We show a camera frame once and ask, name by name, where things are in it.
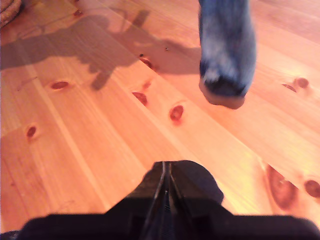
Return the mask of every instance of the black plastic part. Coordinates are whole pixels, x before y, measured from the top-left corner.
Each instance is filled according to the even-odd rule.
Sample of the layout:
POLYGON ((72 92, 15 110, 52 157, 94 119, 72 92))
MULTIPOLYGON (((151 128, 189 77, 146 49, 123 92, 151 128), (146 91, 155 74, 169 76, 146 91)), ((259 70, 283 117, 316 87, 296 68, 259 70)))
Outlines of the black plastic part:
POLYGON ((319 230, 306 219, 235 216, 221 206, 223 197, 212 175, 197 163, 156 162, 141 184, 107 213, 33 219, 14 239, 320 240, 319 230))

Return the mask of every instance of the wood knot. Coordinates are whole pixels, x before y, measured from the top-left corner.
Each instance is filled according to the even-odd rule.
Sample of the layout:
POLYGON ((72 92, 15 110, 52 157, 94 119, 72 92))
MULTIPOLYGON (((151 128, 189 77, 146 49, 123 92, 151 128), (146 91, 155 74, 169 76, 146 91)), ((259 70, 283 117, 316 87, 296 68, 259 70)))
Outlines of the wood knot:
POLYGON ((308 180, 304 183, 305 191, 314 198, 320 198, 320 184, 314 180, 308 180))
POLYGON ((26 136, 28 138, 32 138, 35 135, 36 131, 37 131, 37 128, 35 126, 31 126, 31 127, 29 127, 28 131, 26 132, 26 136))
POLYGON ((139 58, 141 62, 143 62, 145 65, 147 65, 150 69, 154 70, 154 66, 152 65, 152 63, 146 59, 145 57, 140 57, 139 58))
POLYGON ((282 86, 286 87, 287 89, 290 89, 291 91, 294 91, 295 93, 297 92, 297 90, 291 85, 283 83, 282 86))
POLYGON ((299 77, 295 79, 294 82, 296 82, 297 85, 302 89, 306 89, 309 86, 309 81, 304 77, 299 77))
POLYGON ((133 92, 132 93, 144 106, 147 105, 148 100, 147 96, 141 92, 133 92))
POLYGON ((298 189, 296 186, 286 180, 270 165, 267 168, 267 177, 275 203, 282 210, 290 209, 297 198, 298 189))
POLYGON ((184 107, 182 105, 177 105, 170 110, 170 119, 172 121, 179 121, 184 113, 184 107))
POLYGON ((51 88, 54 90, 59 90, 67 87, 69 83, 67 81, 58 81, 51 85, 51 88))
POLYGON ((74 15, 75 17, 79 17, 79 16, 81 16, 81 15, 83 15, 83 14, 84 14, 84 13, 83 13, 82 11, 80 11, 79 9, 73 13, 73 15, 74 15))

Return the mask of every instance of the dark object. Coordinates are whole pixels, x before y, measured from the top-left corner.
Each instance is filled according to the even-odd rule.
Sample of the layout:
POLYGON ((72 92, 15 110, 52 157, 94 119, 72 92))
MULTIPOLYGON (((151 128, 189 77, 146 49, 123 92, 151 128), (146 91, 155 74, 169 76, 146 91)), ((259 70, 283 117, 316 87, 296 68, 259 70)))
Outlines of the dark object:
POLYGON ((107 213, 33 219, 15 239, 320 239, 317 227, 305 219, 232 215, 221 206, 223 197, 212 175, 197 163, 156 162, 142 183, 107 213))

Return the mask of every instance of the wooden floor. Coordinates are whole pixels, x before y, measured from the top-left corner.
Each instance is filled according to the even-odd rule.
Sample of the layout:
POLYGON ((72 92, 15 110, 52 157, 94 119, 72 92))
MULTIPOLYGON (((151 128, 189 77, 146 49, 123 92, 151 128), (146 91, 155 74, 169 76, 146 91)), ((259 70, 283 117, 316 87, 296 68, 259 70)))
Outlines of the wooden floor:
POLYGON ((320 226, 320 1, 251 1, 257 69, 237 110, 199 90, 197 0, 74 2, 28 0, 1 29, 1 232, 103 213, 185 159, 234 214, 320 226))

